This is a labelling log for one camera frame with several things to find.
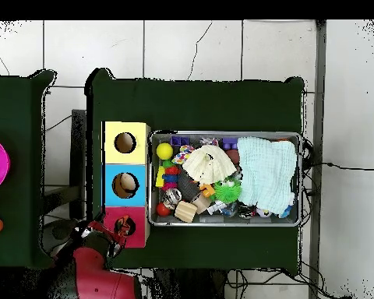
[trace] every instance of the green table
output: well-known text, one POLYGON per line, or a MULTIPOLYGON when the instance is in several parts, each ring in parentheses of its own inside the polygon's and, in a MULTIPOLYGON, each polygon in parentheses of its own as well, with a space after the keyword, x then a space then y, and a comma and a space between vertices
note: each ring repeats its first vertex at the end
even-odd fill
POLYGON ((0 76, 0 143, 11 167, 0 186, 0 266, 46 267, 51 259, 40 249, 42 95, 55 74, 0 76))
MULTIPOLYGON (((301 131, 300 78, 282 82, 166 82, 112 79, 96 69, 86 81, 92 131, 93 214, 101 207, 101 121, 141 121, 152 130, 301 131)), ((298 272, 298 227, 153 227, 145 248, 126 249, 114 267, 250 269, 298 272)))

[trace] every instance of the red ball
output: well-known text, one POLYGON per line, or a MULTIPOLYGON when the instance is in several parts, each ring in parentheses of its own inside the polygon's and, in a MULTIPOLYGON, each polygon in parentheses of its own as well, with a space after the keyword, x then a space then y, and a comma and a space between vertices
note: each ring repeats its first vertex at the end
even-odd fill
POLYGON ((165 204, 159 203, 157 205, 157 213, 159 216, 168 216, 171 214, 171 211, 165 206, 165 204))

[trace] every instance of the yellow toy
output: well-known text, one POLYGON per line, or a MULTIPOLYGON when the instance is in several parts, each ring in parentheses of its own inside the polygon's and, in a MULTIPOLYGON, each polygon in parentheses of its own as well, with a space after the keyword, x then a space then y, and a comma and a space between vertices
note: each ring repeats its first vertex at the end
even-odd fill
POLYGON ((165 174, 165 168, 163 166, 159 166, 158 174, 157 174, 157 181, 155 182, 155 187, 158 187, 158 188, 164 187, 165 180, 162 178, 163 174, 165 174))
POLYGON ((157 155, 162 160, 168 160, 173 156, 173 148, 169 143, 160 143, 157 147, 157 155))
POLYGON ((200 185, 199 190, 203 190, 203 195, 207 198, 215 193, 215 190, 211 185, 200 185))

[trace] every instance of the gray bin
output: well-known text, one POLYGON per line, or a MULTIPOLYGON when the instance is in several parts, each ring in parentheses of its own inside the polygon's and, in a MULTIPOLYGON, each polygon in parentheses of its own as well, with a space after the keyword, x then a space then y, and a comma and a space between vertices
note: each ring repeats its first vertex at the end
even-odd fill
POLYGON ((163 131, 151 132, 150 150, 152 155, 149 164, 148 177, 148 213, 149 221, 154 226, 193 226, 193 227, 294 227, 299 224, 302 218, 302 137, 294 132, 218 132, 218 131, 177 131, 172 133, 163 133, 163 131), (238 215, 226 217, 219 213, 210 215, 207 211, 196 214, 192 223, 184 223, 173 216, 158 216, 156 212, 157 204, 161 201, 163 192, 155 187, 158 167, 161 165, 156 154, 158 144, 169 142, 173 135, 180 135, 190 138, 190 144, 199 147, 201 138, 216 138, 221 140, 224 137, 240 138, 244 136, 255 136, 257 138, 268 139, 270 141, 278 139, 288 139, 295 145, 295 151, 298 155, 296 171, 291 180, 291 188, 295 193, 295 204, 291 209, 290 215, 286 218, 279 218, 272 215, 269 218, 262 218, 258 215, 251 219, 243 219, 238 215))

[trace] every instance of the white tile floor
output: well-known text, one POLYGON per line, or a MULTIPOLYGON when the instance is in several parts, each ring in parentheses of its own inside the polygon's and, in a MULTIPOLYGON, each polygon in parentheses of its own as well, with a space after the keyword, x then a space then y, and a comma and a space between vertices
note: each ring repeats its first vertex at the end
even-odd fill
MULTIPOLYGON (((96 67, 107 67, 116 78, 125 79, 228 81, 242 77, 284 81, 290 76, 301 76, 306 91, 313 92, 315 60, 316 25, 308 20, 245 20, 243 29, 242 21, 232 20, 0 24, 0 75, 7 75, 8 70, 11 76, 28 76, 42 68, 58 73, 46 98, 46 128, 69 116, 72 109, 86 109, 83 86, 96 67)), ((307 94, 305 137, 311 140, 313 101, 314 95, 307 94)), ((47 185, 69 182, 69 137, 70 121, 64 121, 46 135, 47 185)), ((307 187, 309 183, 310 180, 305 181, 307 187)), ((51 215, 68 217, 69 208, 57 208, 51 215)), ((305 262, 309 262, 309 225, 302 233, 305 262)), ((302 271, 309 273, 306 266, 302 271)), ((244 274, 249 282, 263 282, 272 275, 254 270, 244 274)), ((231 271, 229 278, 235 282, 235 272, 231 271)), ((292 282, 279 275, 269 285, 249 286, 242 299, 308 299, 308 287, 292 282)), ((225 287, 226 299, 239 299, 241 292, 242 289, 236 292, 225 287)))

